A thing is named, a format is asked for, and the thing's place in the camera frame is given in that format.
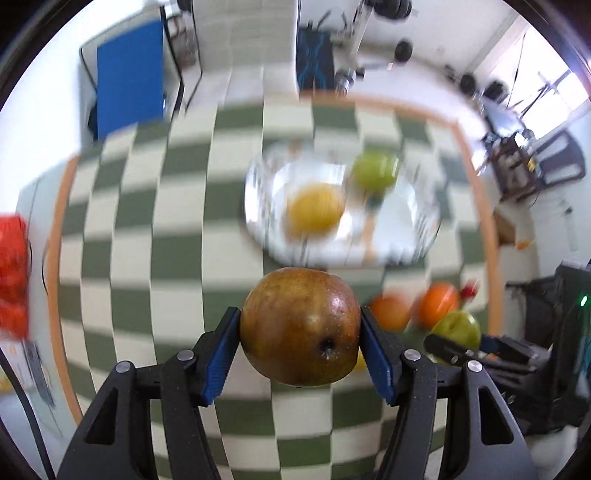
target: brown apple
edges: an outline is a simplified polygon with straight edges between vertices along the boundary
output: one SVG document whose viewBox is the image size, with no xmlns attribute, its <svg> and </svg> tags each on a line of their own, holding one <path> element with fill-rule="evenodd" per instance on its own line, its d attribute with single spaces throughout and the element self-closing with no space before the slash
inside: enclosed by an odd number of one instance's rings
<svg viewBox="0 0 591 480">
<path fill-rule="evenodd" d="M 335 275 L 282 268 L 250 292 L 240 318 L 240 342 L 262 375 L 297 387 L 340 380 L 357 362 L 361 310 Z"/>
</svg>

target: silver screw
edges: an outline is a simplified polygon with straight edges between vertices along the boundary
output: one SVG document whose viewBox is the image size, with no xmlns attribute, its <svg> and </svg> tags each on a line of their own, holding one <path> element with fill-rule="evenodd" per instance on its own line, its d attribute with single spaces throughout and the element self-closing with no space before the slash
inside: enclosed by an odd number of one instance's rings
<svg viewBox="0 0 591 480">
<path fill-rule="evenodd" d="M 410 348 L 404 351 L 404 356 L 410 360 L 411 362 L 416 362 L 419 358 L 421 358 L 421 354 L 418 350 Z"/>
<path fill-rule="evenodd" d="M 476 360 L 470 360 L 468 362 L 468 368 L 470 370 L 472 370 L 473 372 L 478 373 L 479 371 L 482 370 L 482 364 Z"/>
<path fill-rule="evenodd" d="M 181 362 L 188 362 L 189 360 L 192 360 L 194 357 L 193 351 L 192 350 L 181 350 L 178 354 L 177 354 L 177 358 L 181 361 Z"/>
<path fill-rule="evenodd" d="M 119 362 L 117 365 L 115 365 L 115 370 L 117 370 L 120 374 L 124 374 L 125 372 L 129 372 L 130 368 L 131 368 L 131 363 L 128 362 L 127 360 Z"/>
</svg>

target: silver plate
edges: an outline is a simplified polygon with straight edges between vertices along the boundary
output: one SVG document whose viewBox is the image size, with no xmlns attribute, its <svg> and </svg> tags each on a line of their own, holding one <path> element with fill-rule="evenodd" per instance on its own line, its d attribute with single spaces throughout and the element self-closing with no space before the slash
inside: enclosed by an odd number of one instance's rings
<svg viewBox="0 0 591 480">
<path fill-rule="evenodd" d="M 274 144 L 246 175 L 244 216 L 250 234 L 284 265 L 358 267 L 411 264 L 431 248 L 441 223 L 433 188 L 420 172 L 401 166 L 383 199 L 368 197 L 348 178 L 353 154 L 315 151 L 311 143 Z M 293 238 L 285 225 L 287 200 L 311 183 L 329 183 L 346 195 L 345 212 L 331 233 Z"/>
</svg>

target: blue gripper pad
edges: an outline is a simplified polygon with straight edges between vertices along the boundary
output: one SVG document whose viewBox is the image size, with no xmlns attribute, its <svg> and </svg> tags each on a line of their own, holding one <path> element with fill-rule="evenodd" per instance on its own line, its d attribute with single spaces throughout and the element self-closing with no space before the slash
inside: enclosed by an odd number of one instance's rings
<svg viewBox="0 0 591 480">
<path fill-rule="evenodd" d="M 198 353 L 197 374 L 204 379 L 201 392 L 204 406 L 211 405 L 222 393 L 240 341 L 239 321 L 240 310 L 228 308 L 204 352 Z"/>
<path fill-rule="evenodd" d="M 392 352 L 385 351 L 384 347 L 389 347 L 387 342 L 388 339 L 371 311 L 364 308 L 361 315 L 359 346 L 376 392 L 391 405 L 396 400 L 396 384 L 400 377 L 401 365 L 398 358 L 392 357 Z"/>
</svg>

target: blue board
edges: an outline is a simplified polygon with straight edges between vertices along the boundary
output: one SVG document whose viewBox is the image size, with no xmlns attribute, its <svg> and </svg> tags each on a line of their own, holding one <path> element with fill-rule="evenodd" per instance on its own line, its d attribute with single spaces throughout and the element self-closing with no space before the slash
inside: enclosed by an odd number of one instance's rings
<svg viewBox="0 0 591 480">
<path fill-rule="evenodd" d="M 98 136 L 164 114 L 163 25 L 134 28 L 97 50 Z"/>
</svg>

